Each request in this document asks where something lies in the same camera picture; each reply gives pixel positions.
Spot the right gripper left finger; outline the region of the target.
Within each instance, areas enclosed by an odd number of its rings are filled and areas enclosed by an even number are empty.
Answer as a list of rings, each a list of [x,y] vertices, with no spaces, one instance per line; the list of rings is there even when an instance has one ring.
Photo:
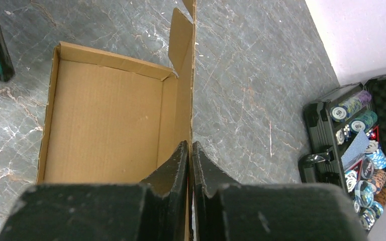
[[[15,202],[0,240],[184,240],[188,143],[135,184],[41,184]]]

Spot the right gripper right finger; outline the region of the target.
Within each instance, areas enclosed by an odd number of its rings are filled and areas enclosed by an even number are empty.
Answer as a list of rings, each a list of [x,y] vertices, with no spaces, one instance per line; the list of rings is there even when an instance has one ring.
[[[367,240],[339,187],[241,184],[199,142],[191,149],[191,193],[197,240]]]

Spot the cardboard box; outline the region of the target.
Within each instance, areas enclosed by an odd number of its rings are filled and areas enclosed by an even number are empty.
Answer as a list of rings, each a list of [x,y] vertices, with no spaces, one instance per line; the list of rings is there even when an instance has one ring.
[[[53,50],[38,184],[144,183],[163,240],[189,240],[196,2],[174,8],[172,67],[67,42]]]

